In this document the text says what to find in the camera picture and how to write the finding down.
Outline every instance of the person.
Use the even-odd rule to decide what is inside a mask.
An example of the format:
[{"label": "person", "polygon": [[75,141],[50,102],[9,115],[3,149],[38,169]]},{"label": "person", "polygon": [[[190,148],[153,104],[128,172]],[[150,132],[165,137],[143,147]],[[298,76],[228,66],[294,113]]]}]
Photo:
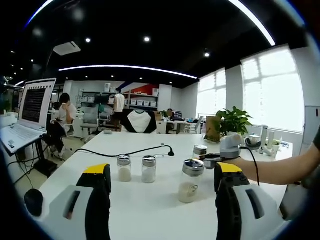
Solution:
[{"label": "person", "polygon": [[[167,116],[168,116],[168,120],[171,121],[171,120],[172,120],[172,117],[174,116],[174,111],[173,111],[171,108],[169,108],[169,109],[166,111],[166,114],[167,114]],[[166,132],[165,132],[165,134],[169,134],[169,132],[170,132],[171,130],[173,130],[173,129],[174,129],[174,124],[173,124],[173,123],[167,123],[167,124],[166,124]]]},{"label": "person", "polygon": [[113,117],[114,117],[114,128],[117,132],[118,129],[121,132],[121,118],[125,108],[125,96],[121,94],[121,89],[116,89],[116,95],[114,96],[113,105]]},{"label": "person", "polygon": [[59,99],[60,108],[58,117],[51,121],[51,124],[47,127],[48,137],[44,138],[48,145],[55,145],[58,155],[62,158],[65,146],[61,138],[65,136],[70,130],[70,124],[76,118],[77,109],[70,102],[70,96],[68,93],[63,93]]},{"label": "person", "polygon": [[[257,169],[253,161],[239,157],[226,163],[241,168],[248,179],[257,181]],[[302,155],[281,161],[257,162],[259,181],[274,185],[287,185],[301,181],[320,165],[320,127],[308,151]]]}]

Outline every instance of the green leaves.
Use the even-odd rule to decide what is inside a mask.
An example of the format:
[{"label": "green leaves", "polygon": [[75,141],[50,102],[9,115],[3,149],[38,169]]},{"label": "green leaves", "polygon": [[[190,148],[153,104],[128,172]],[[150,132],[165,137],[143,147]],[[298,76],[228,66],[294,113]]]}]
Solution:
[{"label": "green leaves", "polygon": [[221,119],[220,133],[222,135],[227,135],[228,132],[236,132],[241,135],[247,134],[247,126],[252,126],[249,122],[252,117],[246,111],[241,111],[235,106],[232,108],[233,111],[224,110],[216,113],[216,116]]}]

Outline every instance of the floor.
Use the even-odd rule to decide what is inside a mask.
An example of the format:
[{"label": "floor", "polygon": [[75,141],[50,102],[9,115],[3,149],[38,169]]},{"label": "floor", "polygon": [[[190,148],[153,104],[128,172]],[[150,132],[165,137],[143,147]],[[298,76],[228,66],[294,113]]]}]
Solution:
[{"label": "floor", "polygon": [[[72,156],[72,154],[75,150],[81,148],[84,145],[84,143],[79,138],[75,138],[75,137],[65,138],[63,140],[63,142],[64,142],[64,145],[66,146],[66,148],[72,149],[72,151],[69,151],[69,150],[65,151],[65,153],[63,155],[63,159],[65,161],[67,161]],[[62,164],[64,164],[64,161],[62,161],[54,156],[52,157],[51,154],[49,154],[49,152],[45,152],[44,154],[48,160],[58,164],[58,167],[60,167]],[[42,184],[44,184],[45,181],[47,180],[46,176],[44,176],[43,174],[41,174],[40,172],[38,172],[35,169],[33,169],[30,172],[30,174],[27,176],[30,178],[30,181],[35,189],[39,189],[42,186]],[[32,188],[30,181],[28,180],[28,178],[26,176],[24,176],[15,185],[15,187],[18,191],[18,194],[22,198],[25,195],[25,193]]]}]

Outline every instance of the laptop keyboard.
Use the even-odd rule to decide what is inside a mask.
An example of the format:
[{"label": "laptop keyboard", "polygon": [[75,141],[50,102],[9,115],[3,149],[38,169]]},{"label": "laptop keyboard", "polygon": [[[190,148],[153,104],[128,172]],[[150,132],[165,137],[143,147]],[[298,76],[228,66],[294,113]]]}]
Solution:
[{"label": "laptop keyboard", "polygon": [[21,127],[19,125],[10,127],[9,131],[23,141],[35,138],[39,135],[38,133],[28,130],[27,128]]}]

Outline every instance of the computer mouse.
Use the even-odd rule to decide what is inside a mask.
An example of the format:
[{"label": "computer mouse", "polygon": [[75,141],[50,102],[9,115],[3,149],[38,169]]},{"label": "computer mouse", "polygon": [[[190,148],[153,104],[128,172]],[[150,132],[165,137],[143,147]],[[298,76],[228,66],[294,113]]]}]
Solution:
[{"label": "computer mouse", "polygon": [[40,217],[42,213],[42,204],[44,202],[44,196],[37,189],[30,189],[24,195],[24,202],[26,209],[35,217]]}]

